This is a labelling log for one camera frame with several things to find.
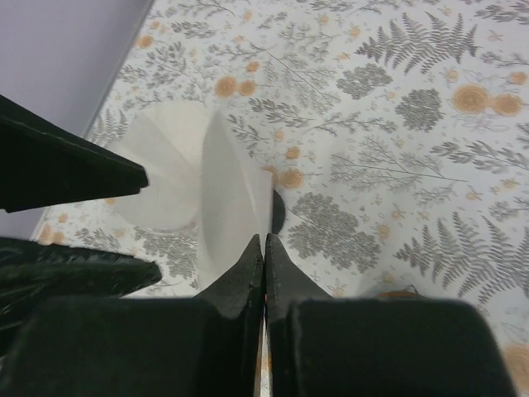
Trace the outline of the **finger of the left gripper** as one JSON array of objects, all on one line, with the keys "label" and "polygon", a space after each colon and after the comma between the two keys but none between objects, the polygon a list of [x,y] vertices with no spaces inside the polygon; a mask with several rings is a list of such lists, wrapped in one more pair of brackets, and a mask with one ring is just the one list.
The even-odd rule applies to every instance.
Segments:
[{"label": "finger of the left gripper", "polygon": [[126,254],[1,239],[1,354],[41,302],[56,296],[122,297],[161,281],[158,265]]},{"label": "finger of the left gripper", "polygon": [[138,194],[145,168],[1,97],[1,209]]}]

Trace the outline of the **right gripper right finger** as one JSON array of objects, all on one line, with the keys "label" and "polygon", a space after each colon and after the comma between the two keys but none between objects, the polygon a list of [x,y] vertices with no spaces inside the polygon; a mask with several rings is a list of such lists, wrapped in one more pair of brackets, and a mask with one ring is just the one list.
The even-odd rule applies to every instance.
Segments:
[{"label": "right gripper right finger", "polygon": [[411,293],[336,299],[268,235],[273,396],[514,396],[487,323],[470,304]]}]

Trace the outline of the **white paper coffee filter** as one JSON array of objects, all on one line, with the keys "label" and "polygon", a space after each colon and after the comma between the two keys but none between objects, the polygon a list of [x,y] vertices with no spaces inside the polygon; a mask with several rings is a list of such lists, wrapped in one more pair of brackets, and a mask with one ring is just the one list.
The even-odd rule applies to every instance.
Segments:
[{"label": "white paper coffee filter", "polygon": [[148,186],[119,197],[115,207],[130,224],[175,230],[198,212],[203,140],[210,112],[203,103],[173,100],[138,112],[124,137],[108,148],[145,168]]}]

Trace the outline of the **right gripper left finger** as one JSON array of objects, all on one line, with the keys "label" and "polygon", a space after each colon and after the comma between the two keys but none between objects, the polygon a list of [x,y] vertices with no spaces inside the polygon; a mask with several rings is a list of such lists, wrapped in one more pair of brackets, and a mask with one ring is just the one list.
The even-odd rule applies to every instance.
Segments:
[{"label": "right gripper left finger", "polygon": [[252,396],[265,287],[253,237],[193,297],[56,296],[1,354],[4,396]]}]

